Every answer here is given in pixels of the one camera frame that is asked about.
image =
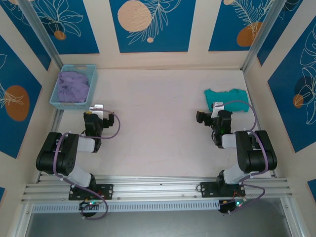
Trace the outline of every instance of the white line drawing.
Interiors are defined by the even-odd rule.
[[[259,22],[268,13],[274,0],[261,0],[257,8],[252,0],[224,0],[225,5],[232,5],[235,8],[237,17],[243,21],[246,27],[251,29],[251,37],[254,39],[259,31]]]
[[[287,0],[278,16],[283,20],[285,12],[286,11],[294,11],[297,8],[298,3],[300,1],[301,0]]]
[[[164,25],[168,26],[167,13],[176,9],[181,0],[129,0],[118,10],[118,21],[129,31],[128,45],[141,40],[152,43]]]
[[[0,54],[0,69],[4,66],[6,57],[7,57],[7,55]],[[0,83],[0,105],[1,105],[1,108],[5,104],[10,105],[10,102],[14,102],[14,103],[23,105],[23,101],[21,101],[22,98],[23,98],[23,96],[17,97],[17,96],[11,95],[10,93],[6,92],[6,90],[2,87],[2,85]]]
[[[12,0],[1,0],[14,17],[29,25],[18,5]],[[68,10],[68,0],[33,0],[31,4],[43,23],[49,35],[55,36],[58,40],[65,40],[66,33],[81,36],[81,31],[76,25],[83,20],[83,15]]]
[[[294,106],[306,105],[306,125],[312,125],[316,122],[316,25],[306,38],[300,64],[303,66],[304,86],[295,95]]]

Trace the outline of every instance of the plastic basket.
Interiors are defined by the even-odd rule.
[[[62,67],[60,72],[77,72],[85,74],[88,77],[89,92],[85,102],[82,103],[64,103],[59,102],[58,98],[58,84],[56,82],[53,94],[50,97],[50,104],[59,110],[89,110],[91,106],[95,86],[97,84],[98,75],[95,65],[89,64],[66,64]]]

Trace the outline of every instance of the purple towel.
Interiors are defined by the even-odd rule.
[[[89,92],[88,78],[76,72],[58,74],[59,102],[85,102]]]

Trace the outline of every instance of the white table surface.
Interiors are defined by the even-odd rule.
[[[204,91],[246,90],[242,71],[98,70],[93,104],[103,104],[121,120],[120,133],[103,140],[97,153],[77,153],[86,171],[103,175],[205,176],[237,163],[235,149],[219,149],[211,128],[196,122],[209,112]],[[252,127],[254,116],[232,115],[232,131]],[[115,125],[103,130],[110,136]],[[83,111],[64,111],[59,131],[81,133]]]

